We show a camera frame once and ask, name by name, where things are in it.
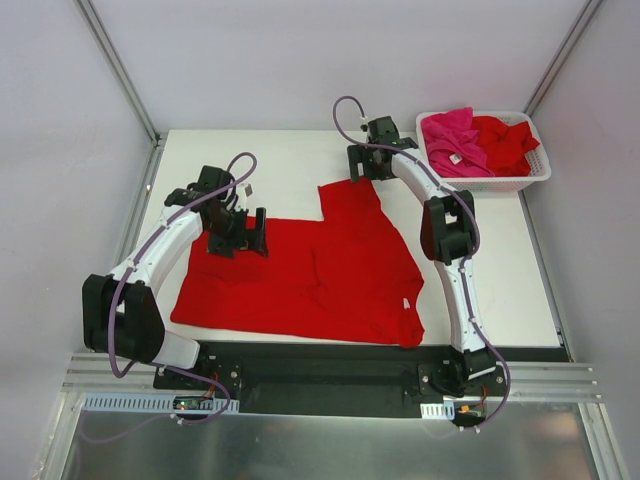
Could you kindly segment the white perforated plastic basket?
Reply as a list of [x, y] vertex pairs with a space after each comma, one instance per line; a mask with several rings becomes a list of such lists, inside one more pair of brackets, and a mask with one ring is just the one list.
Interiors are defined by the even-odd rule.
[[[531, 166], [531, 173], [527, 177], [488, 177], [488, 178], [443, 178], [444, 181], [450, 184], [452, 187], [458, 190], [471, 190], [471, 191], [487, 191], [487, 192], [517, 192], [520, 191], [527, 186], [535, 183], [545, 181], [551, 176], [551, 167], [548, 155], [542, 145], [542, 141], [540, 136], [533, 125], [531, 119], [524, 113], [521, 112], [512, 112], [512, 111], [478, 111], [474, 110], [475, 116], [491, 116], [496, 117], [505, 124], [511, 126], [518, 124], [520, 122], [528, 122], [531, 128], [532, 134], [535, 138], [540, 142], [540, 146], [537, 147], [534, 151], [531, 151], [526, 154], [526, 159]], [[420, 131], [419, 122], [429, 116], [436, 113], [444, 113], [444, 112], [425, 112], [418, 115], [416, 118], [416, 135], [418, 139], [418, 143], [420, 145], [420, 149], [425, 154], [427, 159], [427, 163], [429, 164], [427, 158], [427, 152], [425, 147], [425, 142], [422, 138], [422, 133]]]

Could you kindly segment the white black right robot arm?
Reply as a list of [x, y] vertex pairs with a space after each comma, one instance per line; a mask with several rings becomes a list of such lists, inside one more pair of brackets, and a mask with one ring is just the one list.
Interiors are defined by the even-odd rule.
[[391, 117], [364, 120], [366, 141], [348, 147], [351, 180], [398, 178], [422, 205], [420, 245], [438, 271], [450, 320], [450, 354], [429, 377], [437, 392], [460, 398], [481, 388], [497, 361], [479, 317], [472, 257], [479, 247], [473, 195], [456, 191], [401, 137]]

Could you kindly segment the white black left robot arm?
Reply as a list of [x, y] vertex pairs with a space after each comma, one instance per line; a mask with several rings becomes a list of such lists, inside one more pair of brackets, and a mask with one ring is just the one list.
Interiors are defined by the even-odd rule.
[[248, 177], [229, 168], [205, 166], [198, 179], [164, 200], [146, 238], [106, 275], [90, 275], [82, 286], [83, 340], [93, 351], [142, 364], [177, 367], [192, 389], [205, 386], [212, 366], [195, 339], [167, 329], [156, 301], [183, 252], [202, 234], [209, 254], [233, 258], [240, 251], [267, 256], [266, 210], [250, 212]]

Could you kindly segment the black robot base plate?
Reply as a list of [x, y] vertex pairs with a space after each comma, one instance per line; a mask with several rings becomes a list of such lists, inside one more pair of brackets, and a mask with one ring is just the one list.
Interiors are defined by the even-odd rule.
[[203, 343], [195, 378], [157, 373], [157, 390], [229, 394], [241, 412], [275, 415], [417, 418], [445, 398], [487, 402], [506, 392], [501, 367], [465, 378], [450, 347], [321, 343]]

